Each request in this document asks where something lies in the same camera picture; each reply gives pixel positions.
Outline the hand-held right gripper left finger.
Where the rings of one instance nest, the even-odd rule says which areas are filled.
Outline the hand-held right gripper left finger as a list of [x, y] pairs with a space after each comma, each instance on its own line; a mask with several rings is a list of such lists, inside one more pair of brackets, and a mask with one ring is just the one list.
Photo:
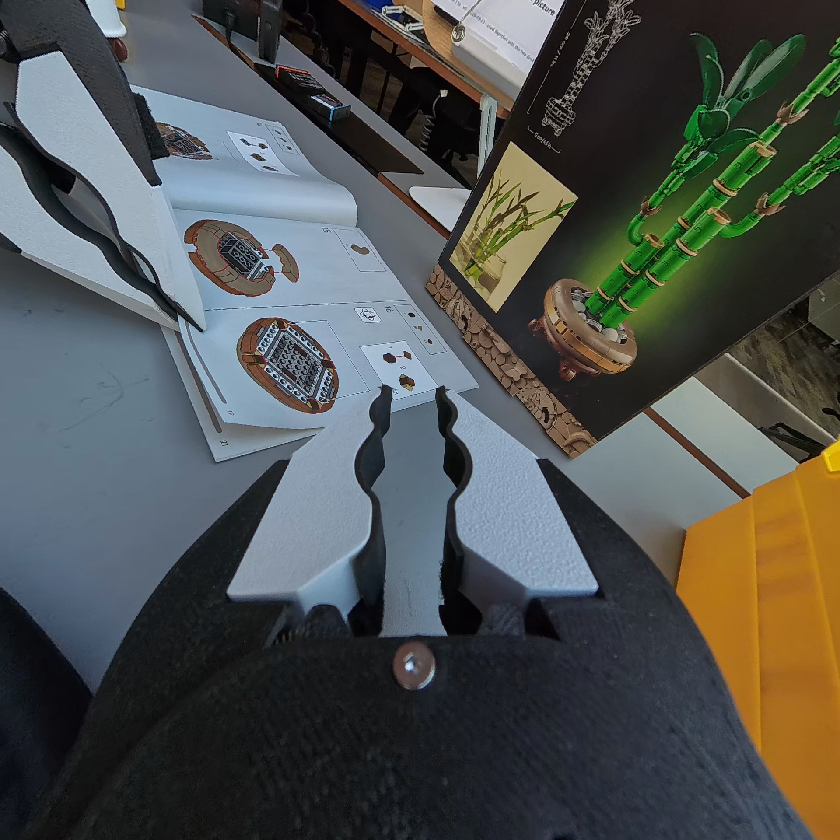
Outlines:
[[228, 585], [235, 602], [290, 602], [300, 614], [339, 609], [357, 634], [382, 628], [385, 539], [373, 484], [392, 389], [351, 400], [292, 456]]

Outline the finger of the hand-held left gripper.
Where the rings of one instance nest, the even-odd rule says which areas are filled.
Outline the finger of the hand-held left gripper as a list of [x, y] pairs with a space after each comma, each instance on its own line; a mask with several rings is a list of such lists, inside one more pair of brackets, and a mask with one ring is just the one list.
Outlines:
[[[197, 325], [197, 285], [160, 185], [152, 185], [116, 133], [97, 123], [95, 143], [70, 137], [68, 129], [35, 141], [29, 131], [2, 126], [2, 235], [23, 256], [172, 329], [178, 316]], [[125, 247], [149, 267], [152, 278], [132, 268], [106, 235], [75, 217], [54, 192], [36, 153], [64, 166], [100, 195]]]
[[114, 232], [143, 259], [183, 318], [204, 330], [201, 294], [163, 187], [142, 174], [61, 52], [18, 65], [15, 110], [37, 146], [97, 194]]

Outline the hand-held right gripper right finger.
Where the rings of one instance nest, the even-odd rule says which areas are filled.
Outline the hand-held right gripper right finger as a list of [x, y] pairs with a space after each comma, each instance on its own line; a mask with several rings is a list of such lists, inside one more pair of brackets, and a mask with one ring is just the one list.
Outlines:
[[474, 634], [493, 607], [594, 595], [598, 584], [536, 455], [457, 393], [436, 392], [449, 499], [441, 623]]

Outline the lego instruction booklet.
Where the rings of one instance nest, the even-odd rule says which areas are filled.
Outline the lego instruction booklet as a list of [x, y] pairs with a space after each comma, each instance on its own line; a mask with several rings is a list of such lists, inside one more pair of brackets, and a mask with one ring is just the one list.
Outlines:
[[216, 462], [315, 434], [362, 394], [477, 387], [280, 122], [133, 87], [206, 327], [164, 330]]

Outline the black lego set box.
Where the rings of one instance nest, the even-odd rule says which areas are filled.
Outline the black lego set box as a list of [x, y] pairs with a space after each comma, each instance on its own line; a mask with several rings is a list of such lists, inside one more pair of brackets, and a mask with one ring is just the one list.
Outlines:
[[427, 290], [570, 458], [838, 270], [838, 2], [555, 13]]

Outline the white rounded object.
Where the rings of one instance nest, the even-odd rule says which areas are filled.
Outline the white rounded object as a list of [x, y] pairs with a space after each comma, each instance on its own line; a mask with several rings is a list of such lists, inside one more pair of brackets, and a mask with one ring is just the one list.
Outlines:
[[120, 4], [121, 2], [113, 0], [85, 1], [97, 26], [108, 39], [122, 39], [127, 34], [127, 29], [119, 14]]

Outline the black desktop device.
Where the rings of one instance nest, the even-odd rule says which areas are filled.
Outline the black desktop device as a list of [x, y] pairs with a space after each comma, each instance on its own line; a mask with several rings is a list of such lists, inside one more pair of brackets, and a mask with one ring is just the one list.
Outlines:
[[280, 39], [281, 1], [202, 1], [203, 15], [224, 26], [227, 42], [239, 33], [257, 42], [259, 58], [275, 63]]

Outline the small black orange box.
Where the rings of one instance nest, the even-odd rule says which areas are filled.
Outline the small black orange box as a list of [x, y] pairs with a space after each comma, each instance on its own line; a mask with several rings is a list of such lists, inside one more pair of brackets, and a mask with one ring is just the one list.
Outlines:
[[282, 87], [300, 96], [317, 96], [326, 93], [326, 88], [309, 71], [277, 65], [276, 79]]

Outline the yellow plastic bin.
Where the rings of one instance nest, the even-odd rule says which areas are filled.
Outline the yellow plastic bin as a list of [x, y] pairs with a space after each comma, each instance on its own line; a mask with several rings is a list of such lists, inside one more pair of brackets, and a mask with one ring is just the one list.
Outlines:
[[691, 526], [676, 590], [782, 792], [839, 838], [839, 443]]

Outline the black padded cushion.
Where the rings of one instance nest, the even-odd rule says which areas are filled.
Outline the black padded cushion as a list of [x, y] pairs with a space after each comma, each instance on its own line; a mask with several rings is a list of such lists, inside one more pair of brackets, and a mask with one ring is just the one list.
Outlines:
[[91, 693], [1, 590], [1, 838], [19, 838], [77, 738]]

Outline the black office chair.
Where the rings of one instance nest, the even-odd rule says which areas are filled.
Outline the black office chair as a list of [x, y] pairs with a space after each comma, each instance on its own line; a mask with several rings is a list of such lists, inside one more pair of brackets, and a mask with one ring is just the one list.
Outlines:
[[462, 185], [467, 179], [454, 168], [454, 158], [466, 161], [478, 154], [480, 145], [480, 105], [462, 91], [449, 86], [433, 70], [423, 67], [401, 72], [402, 88], [397, 94], [388, 123], [400, 134], [411, 127], [418, 113], [423, 114], [418, 147], [432, 161]]

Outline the white table leg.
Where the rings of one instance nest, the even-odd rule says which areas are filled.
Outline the white table leg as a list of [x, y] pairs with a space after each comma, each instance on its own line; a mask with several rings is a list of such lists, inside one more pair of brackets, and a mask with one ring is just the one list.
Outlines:
[[479, 150], [477, 154], [477, 174], [480, 175], [495, 143], [498, 101], [488, 93], [483, 93], [479, 101], [480, 126]]

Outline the white paper sign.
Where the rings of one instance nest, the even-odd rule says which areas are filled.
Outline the white paper sign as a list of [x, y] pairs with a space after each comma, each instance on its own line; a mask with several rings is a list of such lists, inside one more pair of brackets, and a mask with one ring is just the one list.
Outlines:
[[473, 56], [489, 65], [507, 62], [527, 74], [564, 1], [433, 1], [452, 18], [461, 35], [447, 36], [453, 54], [467, 62]]

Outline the white rounded base plate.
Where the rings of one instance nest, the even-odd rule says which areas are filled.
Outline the white rounded base plate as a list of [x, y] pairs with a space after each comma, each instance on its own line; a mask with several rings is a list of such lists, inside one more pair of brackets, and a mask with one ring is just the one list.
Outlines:
[[469, 200], [471, 191], [463, 187], [411, 185], [408, 194], [426, 215], [450, 234]]

